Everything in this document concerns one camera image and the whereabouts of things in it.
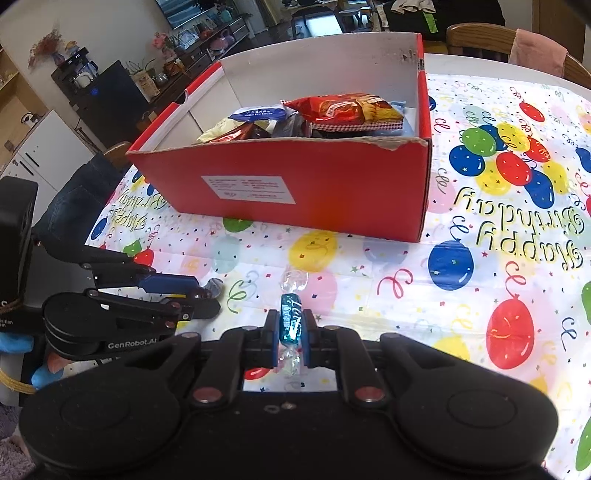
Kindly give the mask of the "blue candy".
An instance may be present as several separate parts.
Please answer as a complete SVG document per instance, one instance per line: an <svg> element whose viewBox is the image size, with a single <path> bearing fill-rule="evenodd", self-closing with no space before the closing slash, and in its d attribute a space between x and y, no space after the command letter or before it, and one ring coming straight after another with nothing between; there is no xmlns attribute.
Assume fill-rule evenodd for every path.
<svg viewBox="0 0 591 480"><path fill-rule="evenodd" d="M301 372L301 332L303 331L304 307L301 292L308 285L308 273L287 267L280 281L280 349L279 367L286 374Z"/></svg>

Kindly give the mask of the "silver round chocolate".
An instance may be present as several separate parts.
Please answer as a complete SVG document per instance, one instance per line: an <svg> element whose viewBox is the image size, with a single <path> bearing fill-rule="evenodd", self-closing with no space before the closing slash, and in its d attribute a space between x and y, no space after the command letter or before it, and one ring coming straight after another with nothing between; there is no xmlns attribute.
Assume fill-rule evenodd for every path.
<svg viewBox="0 0 591 480"><path fill-rule="evenodd" d="M211 298L218 298L221 296L224 288L224 282L219 278L209 279L205 285L204 290L208 293Z"/></svg>

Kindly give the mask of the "cream white snack packet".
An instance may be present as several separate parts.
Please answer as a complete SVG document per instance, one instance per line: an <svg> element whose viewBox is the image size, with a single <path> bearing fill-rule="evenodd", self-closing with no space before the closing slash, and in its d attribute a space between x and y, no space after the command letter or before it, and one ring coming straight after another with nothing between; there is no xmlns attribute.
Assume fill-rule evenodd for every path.
<svg viewBox="0 0 591 480"><path fill-rule="evenodd" d="M219 120L213 127L205 130L196 140L197 144L208 143L215 138L228 134L231 130L242 126L242 121L236 121L225 117Z"/></svg>

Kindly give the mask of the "copper foil snack bag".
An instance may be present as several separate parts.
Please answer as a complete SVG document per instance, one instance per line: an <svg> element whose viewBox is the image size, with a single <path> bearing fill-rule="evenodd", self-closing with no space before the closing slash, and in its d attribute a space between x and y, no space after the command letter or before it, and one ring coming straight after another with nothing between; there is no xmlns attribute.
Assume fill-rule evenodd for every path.
<svg viewBox="0 0 591 480"><path fill-rule="evenodd" d="M254 123L243 123L235 129L232 129L221 136L218 136L212 140L212 143L222 143L235 140L249 140L256 133L256 124Z"/></svg>

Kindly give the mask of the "light blue milk packet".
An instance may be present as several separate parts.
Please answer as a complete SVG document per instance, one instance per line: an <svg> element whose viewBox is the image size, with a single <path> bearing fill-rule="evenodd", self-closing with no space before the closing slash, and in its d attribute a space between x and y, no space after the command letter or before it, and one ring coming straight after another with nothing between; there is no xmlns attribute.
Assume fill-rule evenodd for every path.
<svg viewBox="0 0 591 480"><path fill-rule="evenodd" d="M253 123L256 121L283 121L290 116L291 110L283 104L270 106L242 107L232 112L228 118L235 121Z"/></svg>

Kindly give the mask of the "red snack bag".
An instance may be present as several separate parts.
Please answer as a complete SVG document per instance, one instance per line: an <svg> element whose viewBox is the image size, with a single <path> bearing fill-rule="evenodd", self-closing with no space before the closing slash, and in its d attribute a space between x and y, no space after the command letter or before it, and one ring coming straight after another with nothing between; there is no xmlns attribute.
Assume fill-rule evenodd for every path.
<svg viewBox="0 0 591 480"><path fill-rule="evenodd" d="M366 132L400 130L405 115L382 97L349 93L301 97L283 101L297 111L311 128L325 132Z"/></svg>

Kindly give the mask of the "silver foil snack pack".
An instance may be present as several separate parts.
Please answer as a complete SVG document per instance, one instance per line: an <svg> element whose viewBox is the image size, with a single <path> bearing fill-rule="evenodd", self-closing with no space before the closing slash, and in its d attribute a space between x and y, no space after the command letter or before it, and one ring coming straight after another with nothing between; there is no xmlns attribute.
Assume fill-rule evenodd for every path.
<svg viewBox="0 0 591 480"><path fill-rule="evenodd" d="M286 119L276 122L271 137L273 138L291 138L307 136L307 126L304 118L300 114L294 113L288 115Z"/></svg>

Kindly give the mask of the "chair with dark jacket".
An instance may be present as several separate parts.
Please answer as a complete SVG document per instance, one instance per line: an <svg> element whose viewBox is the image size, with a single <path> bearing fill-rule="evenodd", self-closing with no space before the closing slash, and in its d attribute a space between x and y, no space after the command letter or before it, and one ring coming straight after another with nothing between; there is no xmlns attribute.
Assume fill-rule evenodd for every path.
<svg viewBox="0 0 591 480"><path fill-rule="evenodd" d="M129 169L126 151L130 145L124 141L97 153L74 172L33 227L42 244L85 244L96 219Z"/></svg>

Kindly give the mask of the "white cabinet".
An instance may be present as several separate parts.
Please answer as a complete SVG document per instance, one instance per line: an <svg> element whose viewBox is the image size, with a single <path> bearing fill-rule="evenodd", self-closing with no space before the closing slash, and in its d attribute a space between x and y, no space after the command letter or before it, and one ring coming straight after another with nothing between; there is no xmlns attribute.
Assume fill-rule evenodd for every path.
<svg viewBox="0 0 591 480"><path fill-rule="evenodd" d="M1 177L29 180L38 185L33 211L36 223L74 172L94 153L55 112L47 113L16 148Z"/></svg>

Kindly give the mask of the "red cardboard box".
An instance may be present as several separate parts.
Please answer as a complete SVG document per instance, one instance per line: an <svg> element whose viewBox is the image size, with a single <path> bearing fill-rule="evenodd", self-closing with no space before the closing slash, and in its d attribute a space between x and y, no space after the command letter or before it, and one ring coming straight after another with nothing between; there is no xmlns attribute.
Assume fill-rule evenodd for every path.
<svg viewBox="0 0 591 480"><path fill-rule="evenodd" d="M411 134L195 142L241 107L346 93L404 101ZM229 56L163 110L127 156L181 213L416 242L432 157L422 38L341 34Z"/></svg>

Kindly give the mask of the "dark tv console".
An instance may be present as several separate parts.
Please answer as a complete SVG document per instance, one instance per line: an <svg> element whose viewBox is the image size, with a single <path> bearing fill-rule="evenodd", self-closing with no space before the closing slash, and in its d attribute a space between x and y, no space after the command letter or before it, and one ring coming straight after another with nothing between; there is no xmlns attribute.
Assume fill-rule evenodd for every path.
<svg viewBox="0 0 591 480"><path fill-rule="evenodd" d="M178 35L156 35L155 48L165 55L161 72L152 77L158 90L157 96L170 89L176 81L188 79L190 74L228 55L247 38L249 23L246 14L215 29L205 28L200 35L195 27Z"/></svg>

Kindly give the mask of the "flat screen television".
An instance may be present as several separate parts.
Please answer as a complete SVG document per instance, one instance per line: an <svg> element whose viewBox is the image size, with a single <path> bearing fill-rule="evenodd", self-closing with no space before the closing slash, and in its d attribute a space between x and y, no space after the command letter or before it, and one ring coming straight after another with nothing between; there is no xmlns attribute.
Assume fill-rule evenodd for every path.
<svg viewBox="0 0 591 480"><path fill-rule="evenodd" d="M169 26L176 29L214 8L214 0L156 0Z"/></svg>

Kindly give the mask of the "sofa with dark clothes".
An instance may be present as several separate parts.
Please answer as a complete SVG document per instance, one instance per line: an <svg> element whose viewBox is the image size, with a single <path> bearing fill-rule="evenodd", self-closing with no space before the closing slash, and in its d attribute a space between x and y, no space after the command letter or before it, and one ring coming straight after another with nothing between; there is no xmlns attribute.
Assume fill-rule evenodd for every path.
<svg viewBox="0 0 591 480"><path fill-rule="evenodd" d="M447 29L457 24L505 25L496 0L388 1L383 7L390 31L420 33L428 41L445 41Z"/></svg>

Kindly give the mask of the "wooden chair with pink cloth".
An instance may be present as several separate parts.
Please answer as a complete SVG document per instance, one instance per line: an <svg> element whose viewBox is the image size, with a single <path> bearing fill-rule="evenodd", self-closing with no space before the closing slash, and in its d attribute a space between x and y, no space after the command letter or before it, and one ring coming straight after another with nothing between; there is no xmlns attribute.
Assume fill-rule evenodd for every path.
<svg viewBox="0 0 591 480"><path fill-rule="evenodd" d="M446 31L448 51L506 62L563 78L586 89L590 72L556 41L528 30L489 23L461 23Z"/></svg>

